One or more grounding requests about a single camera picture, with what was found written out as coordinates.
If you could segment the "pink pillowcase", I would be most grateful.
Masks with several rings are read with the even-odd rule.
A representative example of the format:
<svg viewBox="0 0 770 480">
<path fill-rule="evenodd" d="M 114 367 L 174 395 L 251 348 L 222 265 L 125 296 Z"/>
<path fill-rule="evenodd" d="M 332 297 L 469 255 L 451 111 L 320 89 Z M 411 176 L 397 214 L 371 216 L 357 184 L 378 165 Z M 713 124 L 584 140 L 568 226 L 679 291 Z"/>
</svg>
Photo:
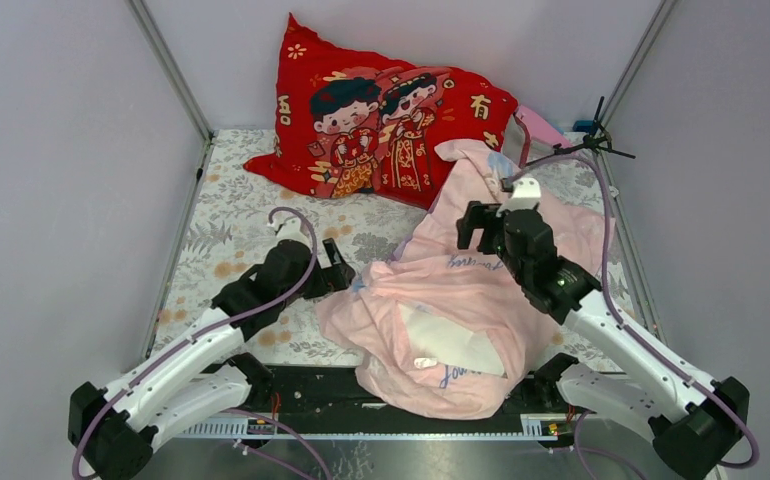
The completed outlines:
<svg viewBox="0 0 770 480">
<path fill-rule="evenodd" d="M 535 367 L 558 326 L 529 304 L 498 257 L 456 246 L 456 221 L 467 204 L 503 202 L 500 181 L 514 163 L 477 140 L 445 141 L 435 151 L 451 171 L 427 215 L 392 259 L 370 263 L 315 312 L 324 337 L 360 350 L 356 379 L 372 395 L 424 417 L 484 419 Z M 486 333 L 506 376 L 416 368 L 400 305 Z"/>
</svg>

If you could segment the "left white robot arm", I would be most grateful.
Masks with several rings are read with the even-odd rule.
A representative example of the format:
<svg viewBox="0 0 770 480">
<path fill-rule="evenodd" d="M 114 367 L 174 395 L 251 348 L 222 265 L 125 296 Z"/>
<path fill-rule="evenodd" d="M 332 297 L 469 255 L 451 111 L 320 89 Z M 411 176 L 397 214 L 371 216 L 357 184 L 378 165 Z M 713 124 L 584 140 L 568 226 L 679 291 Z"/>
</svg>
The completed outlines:
<svg viewBox="0 0 770 480">
<path fill-rule="evenodd" d="M 331 238 L 291 218 L 265 259 L 226 284 L 167 346 L 108 384 L 85 382 L 69 399 L 68 439 L 76 479 L 132 479 L 174 436 L 221 411 L 257 411 L 270 401 L 272 375 L 237 349 L 299 299 L 347 289 L 354 270 Z"/>
</svg>

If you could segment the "white pillow yellow trim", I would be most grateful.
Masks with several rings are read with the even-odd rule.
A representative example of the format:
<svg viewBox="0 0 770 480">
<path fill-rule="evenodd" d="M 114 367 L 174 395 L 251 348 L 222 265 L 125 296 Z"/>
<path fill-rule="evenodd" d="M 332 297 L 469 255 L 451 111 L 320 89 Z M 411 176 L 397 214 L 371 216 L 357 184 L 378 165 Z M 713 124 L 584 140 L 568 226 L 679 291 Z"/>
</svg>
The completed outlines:
<svg viewBox="0 0 770 480">
<path fill-rule="evenodd" d="M 505 377 L 503 362 L 487 334 L 417 307 L 400 305 L 416 368 L 437 365 Z"/>
</svg>

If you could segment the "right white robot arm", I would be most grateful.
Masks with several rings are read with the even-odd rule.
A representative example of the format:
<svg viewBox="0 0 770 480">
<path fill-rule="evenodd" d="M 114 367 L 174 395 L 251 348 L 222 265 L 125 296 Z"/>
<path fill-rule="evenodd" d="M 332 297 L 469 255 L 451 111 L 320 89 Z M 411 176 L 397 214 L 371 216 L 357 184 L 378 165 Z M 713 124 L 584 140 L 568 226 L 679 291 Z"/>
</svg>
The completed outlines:
<svg viewBox="0 0 770 480">
<path fill-rule="evenodd" d="M 741 440 L 750 393 L 734 377 L 717 380 L 692 365 L 620 311 L 600 282 L 564 258 L 538 211 L 536 180 L 506 187 L 503 203 L 471 201 L 457 220 L 457 247 L 473 245 L 498 257 L 539 312 L 588 339 L 630 378 L 600 374 L 562 354 L 540 369 L 536 402 L 558 412 L 566 405 L 592 411 L 651 443 L 662 462 L 684 479 L 704 479 Z"/>
</svg>

